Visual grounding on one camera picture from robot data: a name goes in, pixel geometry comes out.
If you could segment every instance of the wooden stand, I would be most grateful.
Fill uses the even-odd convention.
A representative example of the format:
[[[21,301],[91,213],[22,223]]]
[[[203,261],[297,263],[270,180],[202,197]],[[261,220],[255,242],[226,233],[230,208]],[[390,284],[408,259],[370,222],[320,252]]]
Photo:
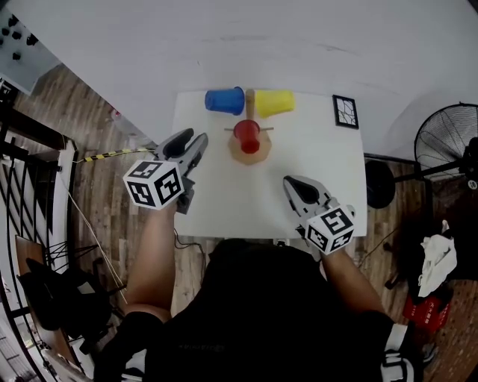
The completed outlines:
[[[249,89],[246,91],[246,117],[247,119],[254,120],[254,100],[255,100],[255,93],[254,90]],[[267,156],[269,155],[270,149],[272,147],[272,143],[269,138],[269,134],[266,130],[261,130],[259,132],[258,140],[261,144],[259,150],[254,154],[246,154],[240,149],[240,142],[234,136],[231,135],[229,139],[229,150],[231,150],[231,156],[238,162],[241,162],[245,165],[252,165],[258,162],[262,162],[266,160]]]

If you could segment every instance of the red object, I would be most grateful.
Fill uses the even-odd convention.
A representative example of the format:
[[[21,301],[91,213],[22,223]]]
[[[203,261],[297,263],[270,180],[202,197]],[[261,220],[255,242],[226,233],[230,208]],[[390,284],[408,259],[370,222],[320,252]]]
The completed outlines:
[[[418,328],[427,329],[429,332],[437,331],[447,323],[450,312],[450,302],[445,308],[438,312],[442,301],[434,295],[430,295],[419,305],[414,305],[410,295],[407,296],[403,315],[413,321]]]
[[[258,135],[261,128],[251,119],[240,121],[234,126],[234,136],[239,139],[240,149],[246,154],[254,154],[261,147]]]

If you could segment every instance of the plastic cup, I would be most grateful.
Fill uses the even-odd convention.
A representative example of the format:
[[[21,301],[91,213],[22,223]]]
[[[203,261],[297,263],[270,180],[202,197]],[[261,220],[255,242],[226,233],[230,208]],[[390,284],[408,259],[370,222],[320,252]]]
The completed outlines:
[[[290,90],[255,91],[255,109],[261,118],[292,111],[295,106],[294,93]]]
[[[206,109],[238,116],[244,110],[244,91],[240,87],[224,90],[209,90],[204,97]]]
[[[240,149],[246,154],[254,154],[261,147],[258,140],[261,128],[251,119],[240,121],[234,126],[234,136],[239,139]]]

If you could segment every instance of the red cup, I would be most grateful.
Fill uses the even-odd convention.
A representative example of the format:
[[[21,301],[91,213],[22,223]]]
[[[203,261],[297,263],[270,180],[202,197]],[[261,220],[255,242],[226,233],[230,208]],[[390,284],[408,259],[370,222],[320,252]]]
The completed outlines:
[[[259,125],[251,119],[240,121],[234,126],[234,136],[239,139],[240,149],[246,154],[254,154],[261,147],[258,140]]]

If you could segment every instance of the yellow cup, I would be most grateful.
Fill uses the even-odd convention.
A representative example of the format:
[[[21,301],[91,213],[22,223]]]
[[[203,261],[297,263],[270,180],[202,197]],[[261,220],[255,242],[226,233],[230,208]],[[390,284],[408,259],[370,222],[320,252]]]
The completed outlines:
[[[290,90],[256,90],[255,109],[261,118],[267,118],[296,107],[294,94]]]

